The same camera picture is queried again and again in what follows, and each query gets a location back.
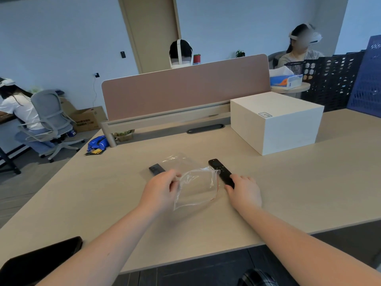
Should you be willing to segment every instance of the person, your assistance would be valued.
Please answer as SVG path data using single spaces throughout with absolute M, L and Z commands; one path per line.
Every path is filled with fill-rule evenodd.
M 279 58 L 276 68 L 284 66 L 289 62 L 297 62 L 308 59 L 318 59 L 324 57 L 324 54 L 309 49 L 311 44 L 311 37 L 316 37 L 312 40 L 313 43 L 318 43 L 321 40 L 321 35 L 314 32 L 314 28 L 311 24 L 298 25 L 289 35 L 290 45 L 286 51 L 286 54 Z
M 40 118 L 31 102 L 32 94 L 16 86 L 12 79 L 0 77 L 0 96 L 0 112 L 16 115 L 22 124 L 26 124 L 26 130 L 31 134 L 36 135 L 49 131 L 38 122 Z M 30 146 L 40 155 L 55 147 L 54 143 L 50 141 L 33 141 L 31 136 L 23 131 L 18 132 L 14 139 L 21 144 Z
M 169 63 L 172 69 L 191 66 L 192 59 L 193 49 L 187 41 L 178 39 L 172 42 L 169 48 Z
M 150 224 L 173 206 L 180 176 L 171 169 L 153 177 L 135 209 L 37 285 L 112 285 Z M 381 273 L 262 209 L 260 188 L 253 178 L 236 174 L 231 178 L 234 189 L 225 186 L 231 205 L 301 286 L 381 285 Z M 277 285 L 261 271 L 255 273 L 262 281 L 254 285 Z

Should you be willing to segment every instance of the black phone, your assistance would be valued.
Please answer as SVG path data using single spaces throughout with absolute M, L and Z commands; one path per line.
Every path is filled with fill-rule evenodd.
M 153 173 L 154 176 L 160 174 L 160 173 L 163 173 L 165 172 L 165 169 L 162 168 L 158 163 L 149 167 L 149 170 L 151 173 Z
M 215 170 L 220 170 L 221 173 L 219 176 L 222 181 L 226 184 L 234 188 L 234 182 L 231 179 L 230 175 L 232 174 L 218 159 L 214 158 L 208 161 L 208 164 L 214 168 Z
M 9 259 L 0 269 L 0 285 L 34 286 L 81 247 L 82 238 L 78 236 Z

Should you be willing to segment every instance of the black remote control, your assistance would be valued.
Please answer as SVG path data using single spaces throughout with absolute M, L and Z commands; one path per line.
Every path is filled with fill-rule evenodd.
M 151 171 L 151 173 L 154 174 L 154 176 L 160 174 L 160 173 L 163 173 L 165 172 L 165 169 L 162 168 L 158 163 L 149 167 L 149 170 Z
M 221 177 L 222 181 L 225 184 L 234 188 L 234 182 L 230 177 L 232 173 L 226 167 L 224 167 L 224 165 L 218 159 L 211 159 L 210 161 L 208 161 L 208 164 L 215 170 L 220 170 L 221 173 L 219 174 L 219 176 Z

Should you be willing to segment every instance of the box label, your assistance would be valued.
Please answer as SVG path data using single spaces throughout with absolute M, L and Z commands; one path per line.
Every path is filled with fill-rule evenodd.
M 263 116 L 264 118 L 268 118 L 268 117 L 272 117 L 271 114 L 268 114 L 267 112 L 261 112 L 261 113 L 258 113 L 260 116 Z

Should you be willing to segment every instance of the person's hand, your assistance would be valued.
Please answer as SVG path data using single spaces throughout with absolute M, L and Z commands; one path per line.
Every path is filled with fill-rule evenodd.
M 157 215 L 173 206 L 179 182 L 175 181 L 181 174 L 169 170 L 153 177 L 146 185 L 140 198 L 139 206 L 153 211 Z
M 225 185 L 230 203 L 239 212 L 251 206 L 262 206 L 261 190 L 251 177 L 233 174 L 230 176 L 234 182 L 234 189 Z

